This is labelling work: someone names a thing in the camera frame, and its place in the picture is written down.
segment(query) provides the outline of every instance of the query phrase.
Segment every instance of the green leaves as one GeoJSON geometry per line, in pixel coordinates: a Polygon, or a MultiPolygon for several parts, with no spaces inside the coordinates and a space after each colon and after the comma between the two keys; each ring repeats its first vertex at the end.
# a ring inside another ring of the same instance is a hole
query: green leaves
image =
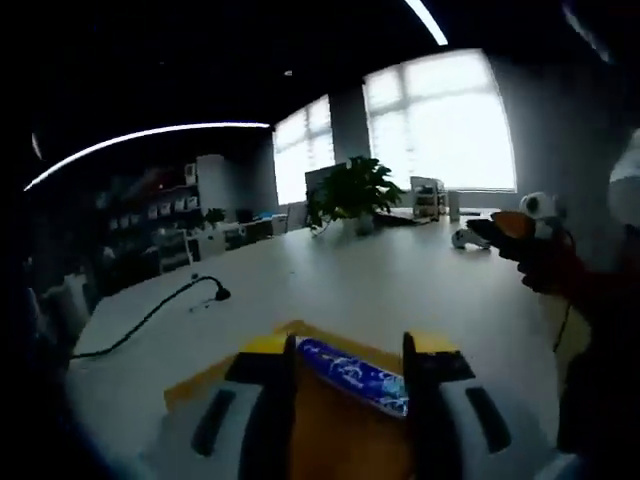
{"type": "Polygon", "coordinates": [[[377,158],[350,158],[347,168],[331,172],[318,191],[309,195],[307,211],[311,228],[321,227],[323,219],[358,218],[380,210],[390,212],[402,193],[387,178],[390,173],[391,169],[377,158]]]}

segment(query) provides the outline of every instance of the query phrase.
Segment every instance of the white table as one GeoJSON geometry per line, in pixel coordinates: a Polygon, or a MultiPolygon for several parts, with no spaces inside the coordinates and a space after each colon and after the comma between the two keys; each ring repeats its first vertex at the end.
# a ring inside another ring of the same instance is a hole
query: white table
{"type": "Polygon", "coordinates": [[[448,221],[347,238],[341,225],[265,240],[135,285],[104,299],[76,353],[111,345],[163,298],[213,275],[232,297],[202,282],[161,310],[112,354],[73,361],[69,397],[107,458],[127,465],[155,438],[163,391],[293,319],[400,353],[409,329],[448,334],[481,378],[512,389],[552,438],[554,361],[537,296],[497,252],[457,251],[448,221]]]}

